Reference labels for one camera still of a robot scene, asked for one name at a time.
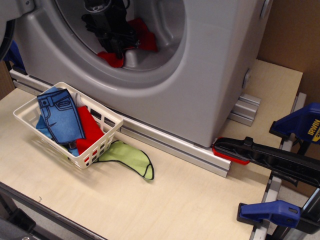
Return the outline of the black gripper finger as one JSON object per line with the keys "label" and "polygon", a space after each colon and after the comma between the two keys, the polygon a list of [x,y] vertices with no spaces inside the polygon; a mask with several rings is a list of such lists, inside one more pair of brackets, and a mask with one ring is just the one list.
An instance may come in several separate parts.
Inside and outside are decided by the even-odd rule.
{"label": "black gripper finger", "polygon": [[112,48],[116,55],[116,58],[119,60],[123,59],[123,44],[121,41],[113,41]]}
{"label": "black gripper finger", "polygon": [[112,37],[99,37],[99,43],[106,50],[107,53],[113,53],[113,38]]}

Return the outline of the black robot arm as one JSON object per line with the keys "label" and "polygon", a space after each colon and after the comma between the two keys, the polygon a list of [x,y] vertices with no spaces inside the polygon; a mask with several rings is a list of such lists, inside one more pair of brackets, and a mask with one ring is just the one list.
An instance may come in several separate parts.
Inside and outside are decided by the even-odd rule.
{"label": "black robot arm", "polygon": [[129,6],[129,0],[127,4],[122,0],[85,0],[86,14],[81,17],[106,52],[115,54],[119,60],[124,58],[125,49],[140,44],[136,30],[126,20]]}

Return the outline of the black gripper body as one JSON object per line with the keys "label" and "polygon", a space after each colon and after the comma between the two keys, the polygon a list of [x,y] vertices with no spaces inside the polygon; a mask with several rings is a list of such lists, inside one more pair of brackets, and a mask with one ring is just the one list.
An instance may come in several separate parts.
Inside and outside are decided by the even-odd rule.
{"label": "black gripper body", "polygon": [[81,17],[89,32],[98,38],[113,38],[123,44],[123,49],[137,48],[140,45],[136,30],[126,20],[127,11],[120,7],[111,7],[98,13],[87,13]]}

